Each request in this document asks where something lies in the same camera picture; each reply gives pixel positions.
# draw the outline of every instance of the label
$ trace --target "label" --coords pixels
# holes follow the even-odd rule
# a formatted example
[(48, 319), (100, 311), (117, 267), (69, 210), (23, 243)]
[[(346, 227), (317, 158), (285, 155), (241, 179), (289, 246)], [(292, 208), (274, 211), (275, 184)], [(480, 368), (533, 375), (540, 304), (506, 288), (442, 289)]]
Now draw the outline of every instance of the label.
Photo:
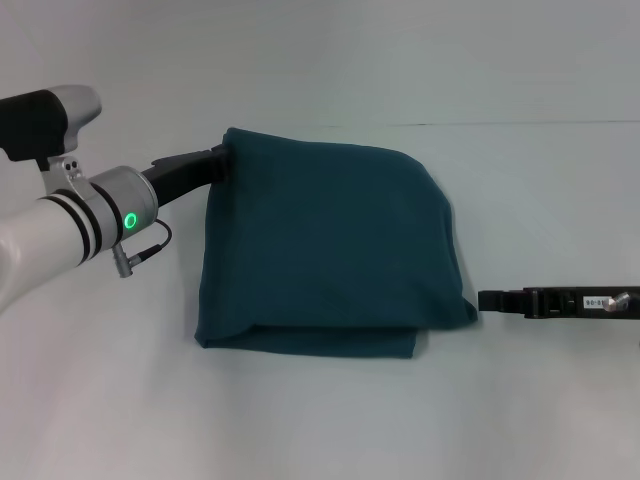
[(582, 297), (582, 305), (588, 309), (604, 309), (611, 297)]

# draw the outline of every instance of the white wall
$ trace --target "white wall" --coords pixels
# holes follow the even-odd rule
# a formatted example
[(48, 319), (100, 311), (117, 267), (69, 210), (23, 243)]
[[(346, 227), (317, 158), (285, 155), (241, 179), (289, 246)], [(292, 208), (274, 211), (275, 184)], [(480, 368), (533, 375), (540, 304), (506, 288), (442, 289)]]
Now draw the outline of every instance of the white wall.
[[(449, 196), (470, 299), (638, 284), (634, 0), (1, 1), (0, 96), (99, 90), (90, 175), (232, 125), (379, 145)], [(0, 163), (2, 213), (42, 192)], [(638, 322), (484, 315), (410, 361), (200, 349), (205, 198), (130, 279), (105, 253), (0, 318), (2, 478), (640, 475)]]

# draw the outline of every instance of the green indicator light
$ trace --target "green indicator light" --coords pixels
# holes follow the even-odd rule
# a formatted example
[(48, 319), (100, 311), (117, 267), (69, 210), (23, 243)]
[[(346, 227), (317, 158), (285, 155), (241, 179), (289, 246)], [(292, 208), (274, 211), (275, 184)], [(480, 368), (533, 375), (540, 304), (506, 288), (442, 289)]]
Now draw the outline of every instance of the green indicator light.
[(131, 230), (133, 227), (135, 227), (137, 222), (138, 216), (133, 212), (127, 213), (127, 216), (124, 217), (124, 227), (127, 230)]

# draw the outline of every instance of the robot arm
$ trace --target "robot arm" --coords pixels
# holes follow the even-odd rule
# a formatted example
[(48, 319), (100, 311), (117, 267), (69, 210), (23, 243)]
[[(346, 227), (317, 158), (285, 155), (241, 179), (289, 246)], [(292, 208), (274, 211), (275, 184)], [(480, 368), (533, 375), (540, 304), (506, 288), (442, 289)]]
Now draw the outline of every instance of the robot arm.
[(101, 110), (96, 92), (80, 85), (0, 100), (0, 148), (11, 161), (35, 160), (47, 192), (0, 219), (0, 312), (107, 249), (120, 276), (131, 275), (164, 245), (128, 258), (122, 240), (153, 224), (162, 205), (228, 178), (232, 155), (224, 146), (156, 160), (144, 172), (120, 166), (86, 178), (78, 160), (63, 155), (77, 148), (78, 132)]

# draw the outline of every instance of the folded towel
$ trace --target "folded towel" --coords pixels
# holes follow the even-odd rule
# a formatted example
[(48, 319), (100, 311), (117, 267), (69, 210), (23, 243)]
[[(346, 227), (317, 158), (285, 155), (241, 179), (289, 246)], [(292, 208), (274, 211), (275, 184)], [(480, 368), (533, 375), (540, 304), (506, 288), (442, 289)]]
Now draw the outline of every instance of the folded towel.
[(211, 188), (196, 339), (340, 357), (413, 354), (420, 329), (477, 318), (449, 202), (398, 152), (230, 129)]

